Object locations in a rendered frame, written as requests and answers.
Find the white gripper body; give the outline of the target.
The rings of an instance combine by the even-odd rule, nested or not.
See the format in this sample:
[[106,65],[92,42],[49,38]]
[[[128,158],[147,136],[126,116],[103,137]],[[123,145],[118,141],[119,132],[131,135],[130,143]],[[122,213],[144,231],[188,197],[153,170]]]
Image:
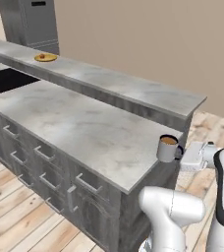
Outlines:
[[204,164],[203,146],[204,142],[191,142],[180,161],[182,171],[197,172],[202,170]]

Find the white mug with coffee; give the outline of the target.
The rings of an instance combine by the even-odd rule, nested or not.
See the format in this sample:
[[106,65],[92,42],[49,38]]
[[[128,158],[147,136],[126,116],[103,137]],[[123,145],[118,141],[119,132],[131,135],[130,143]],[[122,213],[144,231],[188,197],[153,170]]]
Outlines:
[[157,158],[162,162],[171,162],[175,158],[178,146],[178,139],[175,136],[161,135],[156,153]]

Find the grey island cabinet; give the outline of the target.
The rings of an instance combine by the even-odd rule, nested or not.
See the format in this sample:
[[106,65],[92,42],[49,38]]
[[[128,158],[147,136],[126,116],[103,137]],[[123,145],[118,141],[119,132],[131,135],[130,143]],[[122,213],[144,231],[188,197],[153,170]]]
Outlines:
[[[60,117],[55,114],[52,121],[46,121],[41,116],[34,116],[26,123],[0,111],[0,118],[12,121],[22,130],[25,140],[23,147],[29,154],[30,169],[14,170],[7,162],[4,147],[19,143],[7,139],[1,129],[0,161],[17,176],[29,175],[33,182],[30,189],[44,201],[51,197],[50,202],[59,210],[63,209],[61,215],[68,221],[71,220],[67,190],[74,184],[66,175],[66,166],[79,165],[103,178],[121,192],[117,203],[104,201],[116,212],[119,220],[117,252],[137,252],[150,231],[149,221],[139,206],[140,190],[145,186],[172,189],[177,182],[178,162],[164,163],[156,157],[159,138],[168,133],[169,128],[122,110],[117,111],[114,117],[86,112],[79,115],[66,113],[64,125],[58,123]],[[35,166],[54,164],[35,157],[28,147],[29,139],[47,143],[64,155],[64,167],[56,166],[64,179],[64,194],[53,192],[35,177]]]

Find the grey drawer front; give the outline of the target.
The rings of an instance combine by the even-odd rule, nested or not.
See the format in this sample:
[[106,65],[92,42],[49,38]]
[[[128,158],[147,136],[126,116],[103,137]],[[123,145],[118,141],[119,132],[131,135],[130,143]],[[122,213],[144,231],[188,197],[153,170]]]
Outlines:
[[[45,159],[43,159],[42,157],[38,156],[35,152],[34,152],[34,148],[41,146],[41,151],[44,152],[46,155],[48,156],[52,156],[55,155],[55,159],[53,159],[52,161],[47,161]],[[44,143],[40,140],[37,139],[29,139],[28,140],[28,147],[31,150],[31,152],[33,153],[33,155],[35,157],[37,157],[39,160],[43,160],[43,161],[47,161],[51,164],[54,164],[55,166],[57,166],[58,168],[63,168],[64,164],[65,164],[65,157],[64,155],[58,151],[56,148],[53,148],[52,146],[50,146],[47,143]]]
[[6,118],[0,118],[0,129],[7,139],[19,143],[22,146],[25,144],[22,130],[12,121]]
[[[20,165],[18,162],[16,162],[14,159],[12,159],[12,157],[10,156],[10,153],[12,152],[17,152],[17,156],[20,159],[27,159],[27,163],[25,165]],[[14,169],[14,170],[18,170],[20,168],[26,168],[26,169],[30,169],[30,159],[29,159],[29,154],[27,152],[27,150],[19,145],[19,144],[10,144],[10,145],[6,145],[4,147],[4,153],[6,155],[7,158],[7,162],[8,164],[10,164],[10,166]]]
[[51,189],[53,192],[59,194],[65,193],[64,179],[54,165],[41,164],[34,168],[35,177],[40,181],[41,184]]
[[[84,175],[83,180],[87,183],[91,184],[95,188],[102,186],[103,189],[97,195],[86,190],[82,185],[75,181],[76,176],[80,173]],[[79,165],[68,164],[66,166],[66,175],[69,177],[71,182],[77,186],[77,190],[81,193],[87,193],[109,203],[117,203],[121,199],[121,192],[117,188],[106,182],[103,178],[98,177],[96,174],[93,174]]]

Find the grey cupboard door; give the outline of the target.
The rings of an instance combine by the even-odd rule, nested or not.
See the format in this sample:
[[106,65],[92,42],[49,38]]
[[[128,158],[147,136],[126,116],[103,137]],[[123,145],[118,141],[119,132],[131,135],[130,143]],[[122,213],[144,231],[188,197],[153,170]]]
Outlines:
[[81,193],[77,190],[78,209],[69,219],[84,234],[94,240],[106,252],[117,252],[119,239],[119,220],[116,212],[103,200]]

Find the black hob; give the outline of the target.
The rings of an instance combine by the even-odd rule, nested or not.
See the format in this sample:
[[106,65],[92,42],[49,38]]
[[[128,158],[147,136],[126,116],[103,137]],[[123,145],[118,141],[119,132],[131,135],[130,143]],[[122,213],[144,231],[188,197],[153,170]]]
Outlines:
[[7,68],[0,70],[0,94],[31,83],[37,82],[37,78]]

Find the grey fridge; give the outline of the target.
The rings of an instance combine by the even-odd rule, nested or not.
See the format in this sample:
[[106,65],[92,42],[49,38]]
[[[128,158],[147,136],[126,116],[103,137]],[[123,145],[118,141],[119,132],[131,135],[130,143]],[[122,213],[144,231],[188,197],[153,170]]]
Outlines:
[[59,54],[54,0],[0,0],[6,39]]

